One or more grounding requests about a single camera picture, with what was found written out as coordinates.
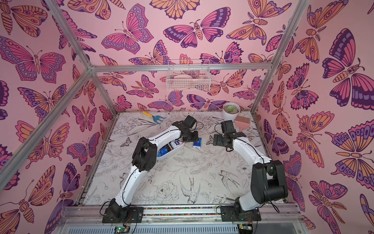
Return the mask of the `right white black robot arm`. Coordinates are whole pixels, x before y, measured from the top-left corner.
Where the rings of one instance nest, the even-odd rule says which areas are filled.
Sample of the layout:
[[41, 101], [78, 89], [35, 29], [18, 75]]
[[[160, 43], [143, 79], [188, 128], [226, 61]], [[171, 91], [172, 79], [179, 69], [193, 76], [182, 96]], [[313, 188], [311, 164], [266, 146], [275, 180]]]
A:
[[287, 198], [284, 165], [258, 151], [244, 133], [236, 131], [233, 121], [223, 121], [219, 125], [222, 133], [214, 135], [213, 145], [238, 153], [252, 167], [250, 192], [236, 198], [235, 212], [251, 212], [266, 203]]

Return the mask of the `blue cartoon tissue pack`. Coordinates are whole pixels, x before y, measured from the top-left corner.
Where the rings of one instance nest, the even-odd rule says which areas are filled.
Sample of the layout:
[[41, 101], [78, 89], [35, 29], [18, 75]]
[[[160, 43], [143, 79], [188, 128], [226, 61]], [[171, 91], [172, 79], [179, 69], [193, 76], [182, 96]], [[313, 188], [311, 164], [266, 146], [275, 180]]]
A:
[[160, 158], [170, 152], [168, 147], [163, 147], [157, 152], [157, 157]]

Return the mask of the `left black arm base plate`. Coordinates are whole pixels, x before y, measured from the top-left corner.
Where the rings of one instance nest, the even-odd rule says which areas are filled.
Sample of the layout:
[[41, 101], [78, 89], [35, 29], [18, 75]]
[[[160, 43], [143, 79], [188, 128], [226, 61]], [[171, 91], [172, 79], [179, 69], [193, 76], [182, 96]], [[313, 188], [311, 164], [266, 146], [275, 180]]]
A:
[[141, 223], [143, 212], [144, 207], [108, 207], [105, 210], [102, 223]]

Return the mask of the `white plastic storage box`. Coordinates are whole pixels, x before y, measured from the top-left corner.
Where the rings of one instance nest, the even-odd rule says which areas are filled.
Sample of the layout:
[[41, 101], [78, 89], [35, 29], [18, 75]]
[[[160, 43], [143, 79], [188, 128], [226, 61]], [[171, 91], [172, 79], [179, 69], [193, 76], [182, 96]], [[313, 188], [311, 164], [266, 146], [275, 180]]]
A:
[[174, 140], [163, 146], [157, 152], [157, 159], [166, 159], [175, 154], [178, 154], [182, 149], [184, 149], [185, 143], [179, 140]]

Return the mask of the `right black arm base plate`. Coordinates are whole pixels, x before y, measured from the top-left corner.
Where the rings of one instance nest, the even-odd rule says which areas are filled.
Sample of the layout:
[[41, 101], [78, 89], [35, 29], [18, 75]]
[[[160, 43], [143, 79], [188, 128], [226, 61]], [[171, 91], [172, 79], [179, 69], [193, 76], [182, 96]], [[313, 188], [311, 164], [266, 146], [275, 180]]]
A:
[[243, 211], [238, 206], [219, 206], [223, 222], [251, 222], [251, 221], [261, 221], [261, 215], [257, 209], [250, 211]]

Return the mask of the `blue pocket tissue pack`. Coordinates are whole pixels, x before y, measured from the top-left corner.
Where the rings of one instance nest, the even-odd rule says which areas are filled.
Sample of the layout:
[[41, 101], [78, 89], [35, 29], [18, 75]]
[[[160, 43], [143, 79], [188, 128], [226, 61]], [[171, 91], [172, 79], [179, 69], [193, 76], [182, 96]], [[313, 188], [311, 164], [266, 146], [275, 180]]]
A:
[[198, 138], [198, 140], [193, 143], [193, 148], [200, 149], [201, 145], [202, 145], [202, 139]]

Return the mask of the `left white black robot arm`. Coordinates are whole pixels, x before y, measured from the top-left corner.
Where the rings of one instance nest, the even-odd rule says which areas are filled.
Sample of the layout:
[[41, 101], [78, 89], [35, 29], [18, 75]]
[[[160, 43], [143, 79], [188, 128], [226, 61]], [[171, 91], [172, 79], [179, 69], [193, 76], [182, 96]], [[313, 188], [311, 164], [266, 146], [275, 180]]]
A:
[[171, 127], [153, 137], [141, 137], [132, 154], [129, 175], [112, 201], [120, 208], [130, 207], [133, 195], [142, 178], [156, 165], [157, 152], [175, 140], [181, 139], [183, 143], [197, 142], [199, 140], [198, 131], [193, 129], [196, 124], [195, 118], [187, 116], [185, 120], [174, 122]]

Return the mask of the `pink white tissue pack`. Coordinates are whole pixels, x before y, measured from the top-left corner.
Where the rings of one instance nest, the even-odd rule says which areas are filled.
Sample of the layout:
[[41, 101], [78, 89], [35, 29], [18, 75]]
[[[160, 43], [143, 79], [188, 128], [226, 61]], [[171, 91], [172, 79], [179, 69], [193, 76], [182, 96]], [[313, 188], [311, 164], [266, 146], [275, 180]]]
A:
[[176, 149], [176, 148], [180, 147], [182, 145], [182, 143], [178, 140], [175, 140], [175, 141], [171, 141], [170, 145], [172, 146], [173, 149]]

